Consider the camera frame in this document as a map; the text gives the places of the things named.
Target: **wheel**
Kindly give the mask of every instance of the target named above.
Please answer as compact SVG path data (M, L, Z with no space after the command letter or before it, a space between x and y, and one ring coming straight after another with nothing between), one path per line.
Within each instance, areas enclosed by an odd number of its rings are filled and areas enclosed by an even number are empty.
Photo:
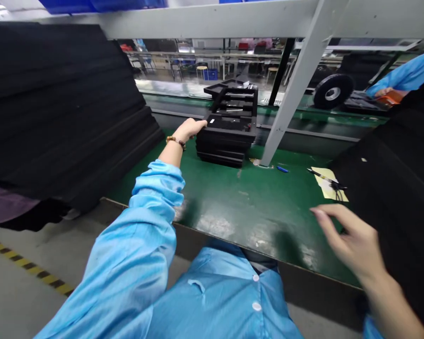
M330 110L350 97L354 88L353 80L346 74L333 74L323 79L312 96L314 106Z

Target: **person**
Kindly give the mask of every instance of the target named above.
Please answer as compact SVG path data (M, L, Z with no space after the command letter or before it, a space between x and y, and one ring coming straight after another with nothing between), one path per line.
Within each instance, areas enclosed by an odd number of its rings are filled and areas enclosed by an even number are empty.
M417 90L424 83L424 54L404 63L366 90L370 97L382 97L393 89Z
M301 338L289 316L276 268L260 274L241 249L204 247L166 290L176 248L174 206L185 185L183 147L206 121L186 120L149 170L136 179L129 208L96 239L82 282L41 338ZM386 338L424 338L402 290L387 273L377 232L342 205L312 208L340 260L358 277ZM340 236L330 216L347 229ZM381 338L372 318L366 338Z

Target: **blue bin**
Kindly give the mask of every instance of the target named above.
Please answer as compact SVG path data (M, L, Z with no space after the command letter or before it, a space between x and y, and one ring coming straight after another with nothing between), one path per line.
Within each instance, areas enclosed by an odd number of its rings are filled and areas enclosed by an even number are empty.
M165 8L165 0L91 0L97 12L116 12L146 8Z
M40 0L50 14L95 13L90 0Z
M211 68L203 71L204 80L218 80L218 69Z

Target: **floor marking tape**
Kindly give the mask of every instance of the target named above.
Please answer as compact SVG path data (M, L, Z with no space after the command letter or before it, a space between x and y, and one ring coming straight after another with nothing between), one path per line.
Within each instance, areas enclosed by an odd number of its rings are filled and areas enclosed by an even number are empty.
M74 291L74 288L69 286L63 280L58 279L54 275L51 275L44 268L39 267L35 263L25 259L21 255L17 254L13 250L5 247L2 243L0 243L0 254L13 261L17 266L26 270L29 274L36 276L41 281L43 281L46 285L53 287L58 293L69 297L71 293Z

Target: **green workbench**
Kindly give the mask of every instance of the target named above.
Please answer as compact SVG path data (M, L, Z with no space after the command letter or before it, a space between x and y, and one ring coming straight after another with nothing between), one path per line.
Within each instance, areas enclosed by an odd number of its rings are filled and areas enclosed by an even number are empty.
M164 146L163 141L154 148L106 198L127 205L135 178L147 170ZM263 147L253 146L248 156L260 159L262 152ZM201 161L195 142L190 141L181 164L185 201L177 210L175 222L359 287L356 277L328 246L309 211L310 207L333 202L323 197L316 179L306 170L326 167L329 161L278 149L272 160L274 168L257 167L246 160L242 169L235 169ZM276 166L289 172L283 173Z

